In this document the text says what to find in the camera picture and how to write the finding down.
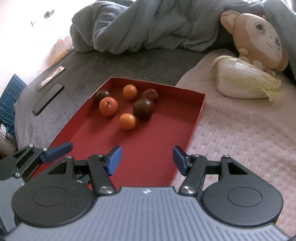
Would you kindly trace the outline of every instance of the red tray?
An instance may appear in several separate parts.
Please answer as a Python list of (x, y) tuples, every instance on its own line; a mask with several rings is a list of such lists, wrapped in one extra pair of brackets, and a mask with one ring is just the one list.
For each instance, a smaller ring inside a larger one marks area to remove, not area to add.
[[(132, 84), (138, 96), (123, 98), (124, 86)], [(72, 142), (69, 155), (85, 160), (90, 155), (108, 153), (121, 145), (122, 160), (111, 177), (114, 186), (169, 186), (177, 172), (172, 159), (175, 145), (187, 148), (205, 104), (206, 95), (191, 90), (151, 82), (111, 77), (99, 89), (108, 90), (119, 104), (118, 112), (107, 118), (99, 112), (95, 93), (67, 123), (50, 147)], [(139, 121), (130, 131), (118, 129), (119, 117), (132, 113), (134, 103), (146, 89), (156, 89), (159, 97), (148, 121)], [(37, 173), (48, 165), (42, 165)]]

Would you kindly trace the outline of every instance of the blue plastic basket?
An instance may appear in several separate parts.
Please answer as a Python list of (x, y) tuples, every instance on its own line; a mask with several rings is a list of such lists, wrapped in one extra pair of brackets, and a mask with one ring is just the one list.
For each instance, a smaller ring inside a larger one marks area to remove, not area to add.
[(6, 126), (6, 131), (15, 137), (15, 110), (20, 93), (27, 85), (14, 74), (0, 97), (0, 119)]

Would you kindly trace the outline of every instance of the orange tomato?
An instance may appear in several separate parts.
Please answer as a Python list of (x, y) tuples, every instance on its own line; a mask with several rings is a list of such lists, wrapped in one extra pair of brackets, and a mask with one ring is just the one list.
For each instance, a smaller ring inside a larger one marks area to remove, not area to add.
[(113, 116), (118, 109), (118, 103), (112, 97), (105, 97), (100, 101), (99, 109), (102, 115)]
[(137, 88), (133, 85), (127, 85), (123, 88), (122, 91), (123, 97), (128, 100), (132, 100), (133, 98), (135, 98), (137, 96), (137, 93)]
[(132, 114), (123, 114), (118, 122), (118, 126), (121, 130), (131, 130), (136, 126), (136, 117)]

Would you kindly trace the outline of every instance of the plush toy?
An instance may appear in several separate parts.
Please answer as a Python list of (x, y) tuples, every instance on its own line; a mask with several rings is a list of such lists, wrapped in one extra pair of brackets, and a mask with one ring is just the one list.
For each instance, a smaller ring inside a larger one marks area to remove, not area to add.
[(222, 13), (221, 23), (233, 35), (241, 60), (273, 77), (276, 74), (272, 69), (283, 71), (287, 67), (288, 54), (282, 48), (276, 30), (266, 19), (229, 10)]

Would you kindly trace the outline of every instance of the white perforated basket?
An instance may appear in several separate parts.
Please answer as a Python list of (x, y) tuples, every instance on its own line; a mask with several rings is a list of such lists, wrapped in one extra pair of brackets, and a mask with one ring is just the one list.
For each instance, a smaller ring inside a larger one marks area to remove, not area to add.
[(1, 124), (0, 126), (0, 155), (2, 157), (11, 155), (17, 149), (17, 141), (15, 137), (6, 133), (6, 127)]

